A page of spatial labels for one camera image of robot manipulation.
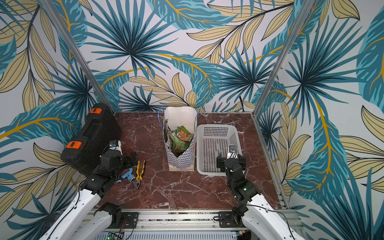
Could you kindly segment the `white plastic basket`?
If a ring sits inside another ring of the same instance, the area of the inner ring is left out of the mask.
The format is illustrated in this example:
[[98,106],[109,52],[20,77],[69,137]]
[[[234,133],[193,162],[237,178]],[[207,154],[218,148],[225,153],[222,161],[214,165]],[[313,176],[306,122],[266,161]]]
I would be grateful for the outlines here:
[[224,177],[226,174],[217,168],[217,157],[233,157],[230,147],[235,147],[242,155],[237,128],[231,125],[205,124],[197,127],[196,161],[197,171],[210,177]]

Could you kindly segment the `green orange packet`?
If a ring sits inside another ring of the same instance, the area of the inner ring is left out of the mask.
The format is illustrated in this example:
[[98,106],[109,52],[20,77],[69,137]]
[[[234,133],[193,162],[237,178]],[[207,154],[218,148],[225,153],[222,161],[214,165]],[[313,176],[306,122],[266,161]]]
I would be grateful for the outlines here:
[[176,157],[179,157],[180,155],[182,155],[189,148],[190,143],[191,142],[185,142],[185,144],[183,146],[180,146],[180,145],[178,145],[176,143],[173,143],[173,146],[172,146],[173,154]]

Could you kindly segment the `blue checkered paper bag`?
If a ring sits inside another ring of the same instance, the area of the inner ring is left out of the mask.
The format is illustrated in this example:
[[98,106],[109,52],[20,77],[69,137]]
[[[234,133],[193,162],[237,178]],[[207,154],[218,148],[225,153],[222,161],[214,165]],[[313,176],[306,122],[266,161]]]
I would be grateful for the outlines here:
[[158,111],[171,172],[195,169],[198,116],[199,112],[192,107],[167,107]]

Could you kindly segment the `dark green red packet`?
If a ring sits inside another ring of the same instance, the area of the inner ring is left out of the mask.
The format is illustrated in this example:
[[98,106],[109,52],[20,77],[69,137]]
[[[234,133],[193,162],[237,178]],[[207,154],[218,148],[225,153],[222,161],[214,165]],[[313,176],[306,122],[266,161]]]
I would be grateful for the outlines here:
[[172,139],[170,135],[172,134],[171,129],[168,126],[164,127],[164,141],[168,148],[172,148]]

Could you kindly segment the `green packet with barcode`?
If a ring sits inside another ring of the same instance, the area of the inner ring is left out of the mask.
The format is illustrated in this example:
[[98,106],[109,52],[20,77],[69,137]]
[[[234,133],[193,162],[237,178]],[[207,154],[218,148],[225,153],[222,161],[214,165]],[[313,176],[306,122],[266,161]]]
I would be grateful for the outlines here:
[[181,139],[179,139],[176,132],[173,132],[170,135],[170,137],[172,139],[172,149],[174,149],[176,147],[183,147],[184,146],[184,142]]

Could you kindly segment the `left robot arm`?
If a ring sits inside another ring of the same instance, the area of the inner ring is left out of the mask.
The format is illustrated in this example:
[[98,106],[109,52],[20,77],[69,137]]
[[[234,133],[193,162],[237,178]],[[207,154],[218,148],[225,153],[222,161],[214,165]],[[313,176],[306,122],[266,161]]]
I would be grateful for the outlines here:
[[120,206],[106,203],[100,207],[93,218],[80,230],[85,217],[122,178],[122,172],[138,164],[137,153],[127,157],[120,150],[108,150],[101,155],[100,165],[79,187],[79,191],[64,213],[41,237],[42,240],[93,240],[108,227],[124,227],[127,219],[123,217]]

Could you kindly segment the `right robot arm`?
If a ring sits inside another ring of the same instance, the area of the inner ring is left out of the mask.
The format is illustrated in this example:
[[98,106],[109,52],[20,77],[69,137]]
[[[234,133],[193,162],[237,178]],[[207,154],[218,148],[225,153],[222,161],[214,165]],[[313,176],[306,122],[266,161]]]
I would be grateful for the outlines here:
[[261,240],[303,240],[288,218],[274,210],[257,187],[246,179],[245,158],[236,153],[218,156],[217,168],[226,173],[227,186],[238,205],[232,208],[232,222],[244,226]]

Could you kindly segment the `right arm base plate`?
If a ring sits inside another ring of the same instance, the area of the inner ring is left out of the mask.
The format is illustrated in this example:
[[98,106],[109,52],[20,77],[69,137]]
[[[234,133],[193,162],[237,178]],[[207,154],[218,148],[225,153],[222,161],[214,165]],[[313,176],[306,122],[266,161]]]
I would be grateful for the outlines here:
[[220,228],[244,228],[242,220],[232,211],[218,212],[214,220],[219,222]]

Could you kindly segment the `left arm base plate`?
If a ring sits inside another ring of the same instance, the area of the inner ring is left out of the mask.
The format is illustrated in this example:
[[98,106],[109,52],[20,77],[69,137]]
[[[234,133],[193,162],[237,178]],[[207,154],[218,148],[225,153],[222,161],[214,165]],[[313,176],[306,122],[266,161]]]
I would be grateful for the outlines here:
[[107,229],[136,229],[139,212],[122,212],[112,215],[112,223]]

